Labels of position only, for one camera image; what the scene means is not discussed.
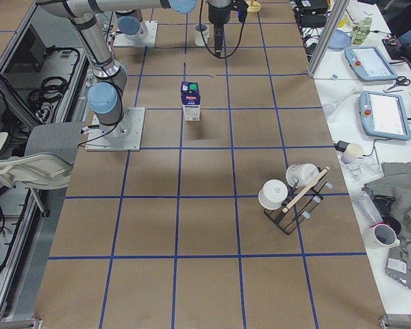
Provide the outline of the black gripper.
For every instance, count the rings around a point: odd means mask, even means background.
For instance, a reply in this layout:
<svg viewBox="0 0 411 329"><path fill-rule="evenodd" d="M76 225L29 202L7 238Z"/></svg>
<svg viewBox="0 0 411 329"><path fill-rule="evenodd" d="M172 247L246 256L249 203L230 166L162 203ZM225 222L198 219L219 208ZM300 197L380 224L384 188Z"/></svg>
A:
<svg viewBox="0 0 411 329"><path fill-rule="evenodd" d="M208 0L208 20L214 27L214 54L221 56L223 49L223 27L229 22L231 0Z"/></svg>

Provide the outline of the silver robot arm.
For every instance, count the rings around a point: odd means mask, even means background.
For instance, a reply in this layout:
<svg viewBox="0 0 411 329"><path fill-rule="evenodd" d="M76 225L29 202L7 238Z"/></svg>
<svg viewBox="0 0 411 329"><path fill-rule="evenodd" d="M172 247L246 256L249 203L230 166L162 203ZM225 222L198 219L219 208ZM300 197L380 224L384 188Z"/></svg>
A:
<svg viewBox="0 0 411 329"><path fill-rule="evenodd" d="M200 35L208 52L218 59L225 59L232 56L239 47L242 38L244 26L240 28L238 43L235 50L227 56L221 57L221 52L223 50L223 39L225 35L225 25L229 22L231 11L237 12L238 20L242 24L245 24L247 4L244 1L208 1L208 20L211 24L213 24L214 51L211 51L207 45L204 31L201 31ZM131 38L141 37L147 34L147 26L142 21L142 14L140 10L127 10L126 12L117 11L116 16L120 33Z"/></svg>
<svg viewBox="0 0 411 329"><path fill-rule="evenodd" d="M102 138L121 146L131 134L132 123L125 117L122 96L127 82L125 68L114 58L95 14L170 8L177 13L191 12L196 1L37 1L48 13L68 19L75 28L94 69L97 83L88 90L88 103L99 120Z"/></svg>

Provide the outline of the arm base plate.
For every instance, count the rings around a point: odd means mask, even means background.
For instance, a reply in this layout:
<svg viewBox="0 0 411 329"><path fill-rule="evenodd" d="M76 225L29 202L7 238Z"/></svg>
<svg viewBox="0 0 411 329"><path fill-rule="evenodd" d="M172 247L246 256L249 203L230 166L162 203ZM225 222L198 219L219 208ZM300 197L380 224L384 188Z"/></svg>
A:
<svg viewBox="0 0 411 329"><path fill-rule="evenodd" d="M118 31L112 35L112 44L120 48L155 47L157 29L157 21L118 23Z"/></svg>
<svg viewBox="0 0 411 329"><path fill-rule="evenodd" d="M124 108L123 119L113 132L102 136L111 130L104 125L89 132L85 149L87 151L140 151L144 121L144 107Z"/></svg>

